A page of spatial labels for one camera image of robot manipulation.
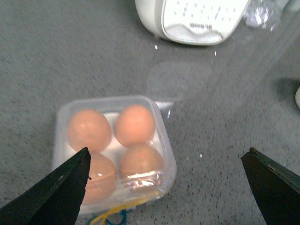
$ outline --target egg tray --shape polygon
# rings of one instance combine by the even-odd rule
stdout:
[[[165,167],[161,171],[137,174],[131,179],[125,179],[120,178],[120,161],[127,148],[117,141],[113,131],[119,113],[130,105],[142,105],[151,111],[156,129],[149,144],[160,153]],[[79,214],[100,212],[141,199],[151,201],[164,196],[174,183],[177,167],[160,110],[154,101],[144,96],[83,99],[62,106],[57,114],[52,169],[54,170],[76,154],[68,143],[68,123],[75,113],[83,109],[98,110],[107,118],[112,130],[112,139],[101,154],[114,163],[119,178],[116,189],[110,197],[97,204],[81,205]],[[151,189],[144,188],[144,183],[150,184]]]

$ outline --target clear plastic bag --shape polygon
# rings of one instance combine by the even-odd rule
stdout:
[[[251,28],[273,30],[279,23],[282,8],[273,0],[252,0],[244,13],[246,25]]]
[[[141,105],[151,112],[155,132],[150,141],[125,147],[117,140],[114,127],[120,112],[131,105]],[[160,110],[146,97],[84,99],[63,106],[57,115],[52,168],[76,153],[68,139],[70,119],[86,109],[101,112],[107,118],[112,137],[102,151],[90,151],[91,180],[86,186],[80,214],[117,212],[163,197],[175,180],[177,167]]]

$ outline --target brown egg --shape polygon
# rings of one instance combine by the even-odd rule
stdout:
[[[152,113],[142,105],[127,107],[120,113],[115,126],[115,136],[124,146],[151,141],[154,131]]]
[[[116,189],[117,169],[113,162],[100,153],[91,154],[90,173],[85,187],[83,204],[96,204],[108,198]]]
[[[120,172],[122,177],[161,171],[165,166],[159,152],[147,144],[134,144],[128,147],[121,159]]]
[[[67,129],[71,147],[79,151],[88,147],[90,152],[102,151],[111,141],[111,127],[106,117],[94,109],[77,112],[69,122]]]

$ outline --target white object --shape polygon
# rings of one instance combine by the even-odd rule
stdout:
[[[143,25],[155,35],[190,45],[226,40],[250,0],[135,0]]]
[[[69,145],[67,139],[69,120],[76,112],[92,108],[102,112],[112,128],[112,140],[101,154],[107,156],[114,163],[117,170],[119,170],[120,160],[126,148],[115,138],[113,128],[119,113],[127,106],[133,104],[143,105],[152,112],[156,131],[151,145],[163,157],[165,168],[162,171],[153,171],[148,174],[136,174],[131,179],[118,178],[116,190],[110,197],[98,204],[81,205],[80,214],[109,210],[143,198],[147,198],[149,201],[156,200],[163,197],[174,183],[177,166],[160,110],[155,102],[143,96],[84,99],[73,101],[63,106],[57,114],[52,169],[54,170],[76,153]],[[154,191],[151,192],[151,195],[148,192],[135,191],[141,186],[141,183],[153,186],[152,189]]]
[[[296,100],[298,107],[300,108],[300,87],[296,92],[295,100]]]

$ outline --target gray carpet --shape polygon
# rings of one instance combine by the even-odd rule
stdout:
[[[129,225],[265,224],[240,160],[250,147],[300,175],[300,13],[272,32],[242,21],[208,47],[154,38],[133,0],[3,0],[0,15],[0,206],[50,172],[56,112],[82,98],[161,106],[176,181]]]

